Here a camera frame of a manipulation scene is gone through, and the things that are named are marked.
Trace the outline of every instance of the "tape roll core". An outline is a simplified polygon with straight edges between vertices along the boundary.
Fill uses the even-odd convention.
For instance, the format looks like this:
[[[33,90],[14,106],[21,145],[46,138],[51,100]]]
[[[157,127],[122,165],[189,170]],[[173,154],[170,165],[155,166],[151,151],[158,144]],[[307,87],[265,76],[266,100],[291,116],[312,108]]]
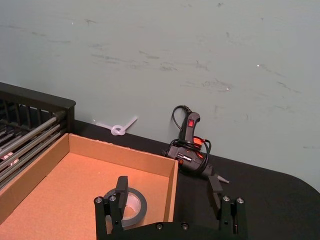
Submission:
[[[116,189],[112,189],[104,195],[104,199],[108,199],[111,195],[115,194]],[[128,198],[126,201],[126,206],[132,208],[134,211],[133,216],[123,217],[121,220],[123,227],[129,227],[138,224],[145,217],[147,212],[147,201],[146,198],[138,190],[129,187],[128,188]]]

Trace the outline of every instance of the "black tabletop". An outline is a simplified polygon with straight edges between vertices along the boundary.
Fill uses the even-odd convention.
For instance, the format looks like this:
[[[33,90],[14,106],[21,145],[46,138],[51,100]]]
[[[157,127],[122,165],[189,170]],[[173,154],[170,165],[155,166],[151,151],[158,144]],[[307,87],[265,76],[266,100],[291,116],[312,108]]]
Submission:
[[[157,155],[168,148],[128,133],[113,136],[82,121],[75,121],[74,133]],[[231,182],[222,184],[223,193],[245,200],[250,240],[320,240],[320,193],[313,187],[288,174],[218,156],[211,155],[210,163]],[[205,180],[178,174],[174,221],[218,228]]]

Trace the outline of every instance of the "metal rod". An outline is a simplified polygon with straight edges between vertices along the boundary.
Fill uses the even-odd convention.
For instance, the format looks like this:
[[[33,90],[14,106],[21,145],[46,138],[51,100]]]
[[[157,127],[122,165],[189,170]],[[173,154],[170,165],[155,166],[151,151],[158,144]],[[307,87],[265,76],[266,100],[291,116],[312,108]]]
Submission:
[[[60,132],[50,137],[48,140],[46,140],[44,143],[38,145],[34,149],[32,149],[26,156],[19,159],[19,161],[14,164],[11,167],[8,167],[6,170],[2,172],[2,175],[0,176],[0,183],[5,180],[7,177],[10,176],[14,171],[16,171],[18,168],[20,168],[23,164],[28,162],[30,159],[32,159],[36,154],[38,154],[42,149],[44,149],[46,146],[48,146],[50,143],[52,143],[54,140],[56,140],[61,135]]]
[[[17,158],[20,158],[23,154],[27,153],[30,149],[34,148],[37,144],[41,143],[43,140],[45,140],[47,137],[49,137],[51,134],[53,134],[59,128],[60,128],[60,124],[58,124],[58,125],[52,127],[51,129],[45,131],[40,136],[38,136],[35,140],[29,142],[27,145],[25,145],[19,151],[15,152],[11,156],[9,156],[6,160],[2,161],[0,163],[0,171],[5,169],[9,164],[14,162]]]
[[[2,135],[5,135],[7,133],[7,131],[0,131],[0,137],[2,136]]]
[[[12,145],[2,149],[0,151],[0,158],[3,158],[8,153],[11,153],[13,150],[20,147],[22,144],[24,144],[25,142],[27,142],[28,140],[30,140],[31,138],[33,138],[34,136],[36,136],[37,134],[39,134],[40,132],[45,130],[47,127],[49,127],[50,125],[52,125],[56,121],[57,121],[57,117],[54,116],[54,117],[50,118],[45,123],[41,124],[40,126],[36,127],[31,132],[29,132],[26,135],[24,135],[23,137],[21,137],[18,141],[14,142]]]
[[[15,141],[17,141],[21,137],[22,137],[22,135],[16,136],[14,139],[12,139],[12,140],[8,141],[6,144],[0,146],[0,150],[8,147],[10,144],[13,144]]]
[[[3,138],[0,139],[0,144],[9,140],[11,137],[13,137],[15,134],[14,133],[10,133],[10,134],[7,134],[6,136],[4,136]]]

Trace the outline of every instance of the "light green wall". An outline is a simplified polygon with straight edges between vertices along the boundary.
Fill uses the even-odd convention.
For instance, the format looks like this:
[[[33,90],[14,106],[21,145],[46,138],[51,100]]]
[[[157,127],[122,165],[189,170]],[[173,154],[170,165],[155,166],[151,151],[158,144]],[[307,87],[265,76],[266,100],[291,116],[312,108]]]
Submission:
[[[0,1],[0,81],[163,142],[188,105],[212,154],[318,191],[319,56],[319,0]]]

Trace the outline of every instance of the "screw head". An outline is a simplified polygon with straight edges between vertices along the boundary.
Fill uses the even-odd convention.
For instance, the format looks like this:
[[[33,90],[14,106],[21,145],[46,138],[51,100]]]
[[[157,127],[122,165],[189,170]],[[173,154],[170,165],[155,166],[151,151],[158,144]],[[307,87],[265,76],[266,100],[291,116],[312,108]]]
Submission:
[[[101,202],[102,202],[102,198],[101,198],[101,197],[97,197],[97,198],[95,199],[95,202],[98,203],[98,204],[101,203]]]
[[[188,225],[188,223],[186,223],[186,222],[183,222],[183,223],[181,224],[181,227],[182,227],[182,229],[185,230],[185,231],[189,229],[189,225]]]
[[[245,202],[245,200],[243,200],[241,197],[238,197],[236,201],[240,204],[243,204]]]
[[[114,200],[116,200],[116,199],[117,199],[116,196],[113,196],[113,195],[112,195],[111,197],[109,197],[109,200],[110,200],[110,201],[114,201]]]
[[[158,223],[155,227],[156,229],[161,230],[164,226],[161,223]]]
[[[230,198],[227,196],[227,195],[225,195],[225,196],[223,196],[223,201],[225,201],[225,202],[229,202],[230,201]]]

